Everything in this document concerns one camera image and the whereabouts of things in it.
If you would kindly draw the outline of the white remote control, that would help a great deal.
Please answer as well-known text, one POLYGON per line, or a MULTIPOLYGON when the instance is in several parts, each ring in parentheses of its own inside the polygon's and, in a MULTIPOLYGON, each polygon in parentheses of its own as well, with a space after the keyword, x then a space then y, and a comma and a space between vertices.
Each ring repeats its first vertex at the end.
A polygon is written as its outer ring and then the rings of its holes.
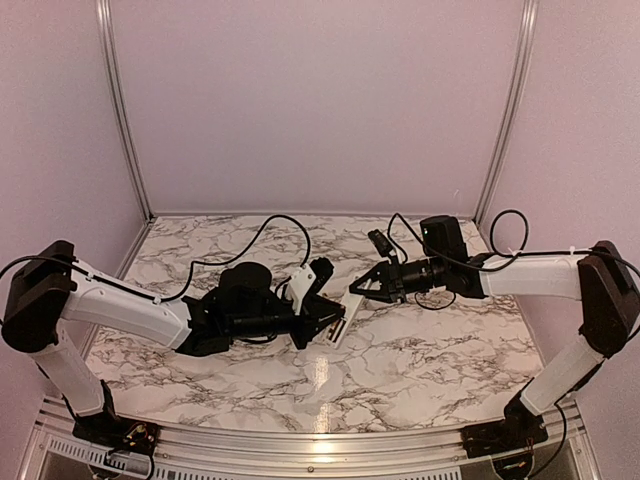
POLYGON ((351 324, 353 323, 353 321, 355 320, 359 310, 361 309, 361 307, 363 306, 365 301, 365 298, 359 295, 353 295, 351 294, 349 291, 346 291, 344 293, 344 295, 342 296, 340 303, 346 308, 345 314, 342 318, 340 318, 339 320, 343 320, 344 321, 344 327, 342 329, 342 331, 340 332, 340 335, 329 339, 327 337, 327 330, 329 329, 329 327, 331 325, 329 325, 324 331, 323 331, 323 335, 322 335, 322 343, 328 346, 331 346, 334 349, 338 349, 340 347, 340 345, 342 344, 343 340, 345 339, 349 327, 351 326, 351 324))

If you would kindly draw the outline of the orange AA battery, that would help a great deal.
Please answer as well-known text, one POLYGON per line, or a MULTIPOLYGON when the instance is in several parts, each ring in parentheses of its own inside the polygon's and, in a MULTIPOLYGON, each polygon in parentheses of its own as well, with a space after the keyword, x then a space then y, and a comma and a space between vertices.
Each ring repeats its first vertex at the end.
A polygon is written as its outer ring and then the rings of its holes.
POLYGON ((336 321, 327 330, 327 337, 329 339, 332 339, 332 338, 335 338, 335 337, 339 336, 340 332, 343 329, 343 327, 344 327, 344 321, 343 320, 336 321))

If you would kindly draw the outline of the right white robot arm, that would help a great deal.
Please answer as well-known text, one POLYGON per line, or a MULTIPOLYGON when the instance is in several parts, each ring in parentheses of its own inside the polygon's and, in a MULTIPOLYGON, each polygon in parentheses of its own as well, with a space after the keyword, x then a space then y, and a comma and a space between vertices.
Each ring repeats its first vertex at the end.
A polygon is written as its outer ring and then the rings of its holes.
POLYGON ((492 435, 506 448, 519 446, 540 427, 554 403, 583 386, 639 333, 639 288, 634 281, 639 272, 609 241, 586 249, 472 256, 456 218, 429 217, 421 221, 420 230, 425 257, 405 263, 397 259, 388 236, 371 231, 369 238, 384 259, 355 280, 350 293, 392 304, 442 288, 466 299, 572 302, 581 313, 569 343, 509 401, 503 418, 466 430, 473 440, 492 435))

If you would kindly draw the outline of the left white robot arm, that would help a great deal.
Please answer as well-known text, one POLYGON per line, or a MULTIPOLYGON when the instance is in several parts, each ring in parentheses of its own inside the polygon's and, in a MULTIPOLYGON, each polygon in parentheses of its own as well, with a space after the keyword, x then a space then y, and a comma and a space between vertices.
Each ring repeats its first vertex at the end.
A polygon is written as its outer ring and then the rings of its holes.
POLYGON ((38 255, 17 259, 1 336, 29 355, 68 403, 75 419, 106 445, 125 438, 110 391, 89 369, 64 332, 63 321, 117 329, 151 340, 181 355, 208 357, 226 352, 236 340, 287 335, 303 350, 346 309, 320 291, 333 265, 318 258, 289 279, 283 295, 271 289, 270 270, 242 262, 221 273, 201 298, 158 295, 105 276, 74 254, 73 244, 56 241, 38 255))

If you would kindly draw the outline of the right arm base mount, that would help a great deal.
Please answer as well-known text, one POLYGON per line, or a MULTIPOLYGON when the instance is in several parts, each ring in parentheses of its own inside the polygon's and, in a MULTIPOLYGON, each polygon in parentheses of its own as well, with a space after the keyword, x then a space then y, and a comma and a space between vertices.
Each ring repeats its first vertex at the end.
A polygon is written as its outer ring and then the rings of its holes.
POLYGON ((520 429, 508 427, 502 420, 463 427, 461 438, 467 457, 479 458, 531 447, 547 441, 549 436, 541 424, 520 429))

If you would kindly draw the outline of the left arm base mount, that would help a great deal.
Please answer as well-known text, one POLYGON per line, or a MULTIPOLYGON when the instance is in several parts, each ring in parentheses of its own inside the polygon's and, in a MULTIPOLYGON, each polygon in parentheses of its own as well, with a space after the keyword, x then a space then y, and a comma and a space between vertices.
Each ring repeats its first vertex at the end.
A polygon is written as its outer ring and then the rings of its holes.
POLYGON ((156 448, 160 427, 153 422, 121 417, 116 421, 97 422, 79 417, 74 437, 111 450, 152 455, 156 448))

